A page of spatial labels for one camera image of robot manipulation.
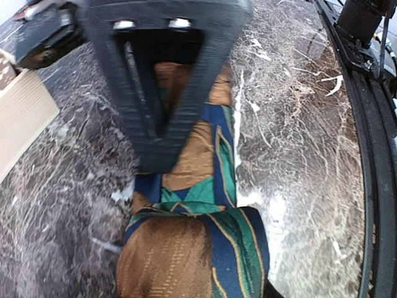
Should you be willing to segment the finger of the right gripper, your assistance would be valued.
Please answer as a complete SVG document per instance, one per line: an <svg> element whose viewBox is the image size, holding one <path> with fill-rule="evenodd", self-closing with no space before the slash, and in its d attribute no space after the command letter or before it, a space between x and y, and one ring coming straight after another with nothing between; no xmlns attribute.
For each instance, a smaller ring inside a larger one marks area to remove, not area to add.
<svg viewBox="0 0 397 298"><path fill-rule="evenodd" d="M83 26L141 173L168 173L199 119L214 80L251 12L249 1L86 1ZM192 71L172 114L154 66Z"/></svg>

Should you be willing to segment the brown green patterned tie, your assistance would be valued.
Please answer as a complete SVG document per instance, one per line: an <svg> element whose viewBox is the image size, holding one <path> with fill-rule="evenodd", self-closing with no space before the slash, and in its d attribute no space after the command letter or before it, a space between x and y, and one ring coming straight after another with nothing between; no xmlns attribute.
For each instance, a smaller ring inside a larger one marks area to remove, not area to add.
<svg viewBox="0 0 397 298"><path fill-rule="evenodd" d="M135 177L119 297L264 297L259 211L237 203L230 69L220 71L170 173Z"/></svg>

